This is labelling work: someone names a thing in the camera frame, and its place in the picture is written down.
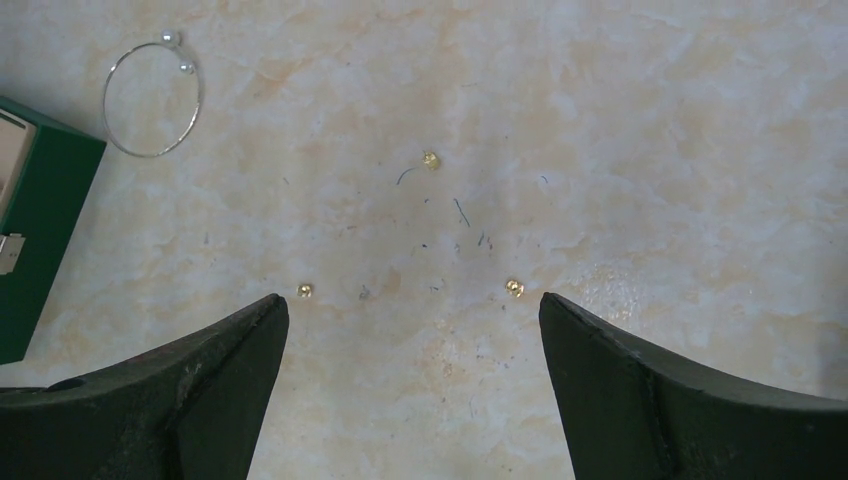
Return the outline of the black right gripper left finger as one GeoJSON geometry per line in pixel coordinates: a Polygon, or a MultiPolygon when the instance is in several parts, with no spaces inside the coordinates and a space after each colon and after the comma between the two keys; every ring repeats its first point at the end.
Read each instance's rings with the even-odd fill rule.
{"type": "Polygon", "coordinates": [[[5,479],[244,479],[289,328],[271,294],[193,334],[1,392],[5,479]]]}

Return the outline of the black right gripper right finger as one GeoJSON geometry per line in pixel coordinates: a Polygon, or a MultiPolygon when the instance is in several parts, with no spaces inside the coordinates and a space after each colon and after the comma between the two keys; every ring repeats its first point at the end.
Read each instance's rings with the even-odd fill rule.
{"type": "Polygon", "coordinates": [[[843,479],[847,404],[746,380],[545,294],[539,325],[579,479],[843,479]]]}

